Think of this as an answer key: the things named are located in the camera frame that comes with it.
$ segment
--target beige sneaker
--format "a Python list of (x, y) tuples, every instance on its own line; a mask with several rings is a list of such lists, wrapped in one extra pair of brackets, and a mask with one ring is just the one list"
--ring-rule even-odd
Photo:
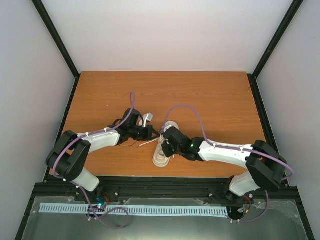
[[(164, 125), (164, 132), (167, 131), (169, 128), (175, 127), (179, 130), (178, 124), (174, 121), (167, 121)], [(159, 168), (163, 168), (168, 165), (170, 161), (170, 157), (166, 157), (164, 151), (162, 151), (161, 145), (164, 143), (165, 138), (161, 134), (158, 140), (158, 145), (156, 146), (154, 155), (153, 155), (153, 163)]]

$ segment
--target wood grain surface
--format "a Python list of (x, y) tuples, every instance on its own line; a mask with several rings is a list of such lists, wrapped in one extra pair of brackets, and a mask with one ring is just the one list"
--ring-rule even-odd
[[(168, 110), (189, 104), (199, 112), (209, 139), (230, 144), (265, 140), (255, 101), (245, 72), (82, 72), (64, 130), (93, 132), (122, 118), (130, 108), (151, 112), (151, 124), (160, 130)], [(196, 115), (176, 108), (169, 117), (190, 138), (202, 137)], [(130, 145), (133, 140), (123, 145)], [(139, 147), (106, 147), (91, 153), (85, 167), (100, 176), (230, 177), (245, 172), (222, 162), (193, 162), (180, 156), (166, 167), (153, 164), (158, 141)]]

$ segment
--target white perforated strip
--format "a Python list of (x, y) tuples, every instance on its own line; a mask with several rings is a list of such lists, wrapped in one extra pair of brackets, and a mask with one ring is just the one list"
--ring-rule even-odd
[[(108, 205), (105, 210), (96, 210), (101, 215), (113, 208), (126, 208), (131, 216), (153, 216), (153, 217), (174, 217), (174, 216), (204, 216), (226, 218), (228, 215), (226, 207), (219, 206), (133, 206), (133, 205)], [(39, 213), (59, 214), (87, 214), (88, 204), (62, 204), (62, 203), (41, 203)], [(110, 215), (126, 215), (120, 209), (109, 213)]]

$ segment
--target vertical black post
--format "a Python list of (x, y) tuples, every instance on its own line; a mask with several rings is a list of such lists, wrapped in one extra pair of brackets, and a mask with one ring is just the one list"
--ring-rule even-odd
[(60, 50), (66, 64), (68, 65), (70, 71), (72, 72), (73, 76), (75, 78), (78, 78), (80, 76), (74, 62), (72, 61), (66, 46), (64, 45), (64, 43), (62, 42), (61, 37), (59, 36), (59, 33), (54, 25), (54, 23), (52, 22), (44, 4), (42, 3), (41, 0), (32, 0), (36, 10), (38, 11), (38, 13), (40, 14), (40, 17), (42, 18), (46, 28), (48, 29), (49, 33), (51, 34), (55, 44), (57, 45), (58, 49)]
[(300, 8), (301, 4), (304, 0), (293, 0), (291, 6), (289, 7), (288, 11), (286, 12), (282, 22), (280, 23), (278, 29), (276, 30), (273, 38), (271, 39), (268, 47), (266, 48), (262, 58), (260, 59), (258, 65), (256, 66), (253, 72), (253, 78), (257, 79), (259, 74), (261, 73), (262, 69), (266, 65), (268, 59), (270, 58), (272, 52), (275, 50), (277, 44), (279, 43), (281, 37), (285, 33), (287, 27), (291, 23), (292, 19), (294, 18), (296, 12)]

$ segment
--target gray floor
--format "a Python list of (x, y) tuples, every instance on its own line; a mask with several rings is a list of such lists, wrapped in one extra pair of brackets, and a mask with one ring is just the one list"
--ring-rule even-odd
[[(98, 221), (88, 221), (83, 214), (31, 213), (24, 238), (28, 240), (304, 240), (307, 239), (301, 220), (287, 212), (271, 209), (252, 223), (230, 223), (226, 218), (215, 217), (150, 217), (132, 216), (123, 229), (111, 230)], [(245, 219), (262, 212), (252, 206)], [(110, 215), (104, 221), (121, 225), (125, 216)]]

